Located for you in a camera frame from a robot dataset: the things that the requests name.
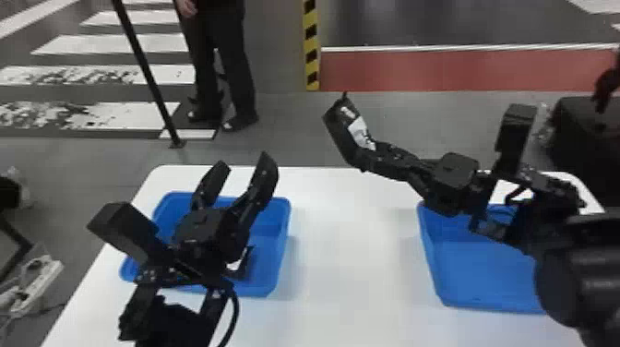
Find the pole base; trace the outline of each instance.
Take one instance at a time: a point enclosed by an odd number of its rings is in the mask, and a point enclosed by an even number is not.
[[[171,142],[170,147],[168,148],[171,150],[178,150],[178,149],[185,147],[186,143],[187,143],[187,140],[181,138],[181,141],[179,141],[179,143]]]

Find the black trousers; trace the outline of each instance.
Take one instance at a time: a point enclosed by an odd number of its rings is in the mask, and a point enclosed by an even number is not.
[[[184,18],[179,14],[179,19],[196,69],[200,106],[205,110],[218,110],[220,107],[213,66],[213,49],[217,47],[237,114],[255,114],[256,92],[244,49],[243,0],[196,0],[196,5],[198,12],[195,16]]]

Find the red floor strip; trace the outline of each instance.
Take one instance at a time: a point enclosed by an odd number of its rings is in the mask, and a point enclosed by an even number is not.
[[[590,91],[608,50],[321,54],[321,90]]]

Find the crosswalk stripe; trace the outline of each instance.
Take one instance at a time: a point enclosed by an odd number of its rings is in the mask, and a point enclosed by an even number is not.
[[[47,0],[0,21],[0,40],[79,0]]]
[[[123,0],[125,5],[173,4],[174,0]]]
[[[568,0],[589,13],[620,13],[618,0]]]
[[[191,65],[151,65],[160,85],[194,83]],[[147,84],[139,66],[7,66],[0,70],[0,86]]]
[[[214,129],[177,129],[177,134],[184,139],[212,139],[215,136]],[[168,130],[163,130],[160,134],[161,139],[170,138]]]
[[[179,102],[166,102],[173,114]],[[69,102],[0,103],[0,126],[65,130],[161,130],[163,122],[155,102],[99,102],[79,105]]]
[[[138,34],[146,53],[187,52],[182,33]],[[60,35],[39,47],[32,54],[130,54],[125,35]]]
[[[140,24],[174,24],[179,22],[173,9],[155,9],[142,11],[127,11],[127,15],[134,25]],[[120,25],[121,22],[114,11],[102,11],[86,19],[81,26]]]

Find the person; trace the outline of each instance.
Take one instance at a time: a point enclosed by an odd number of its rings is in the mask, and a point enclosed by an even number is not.
[[[236,114],[221,125],[239,131],[258,121],[256,91],[244,49],[244,0],[174,0],[196,70],[196,103],[190,122],[219,127],[222,119],[214,49],[218,49]]]

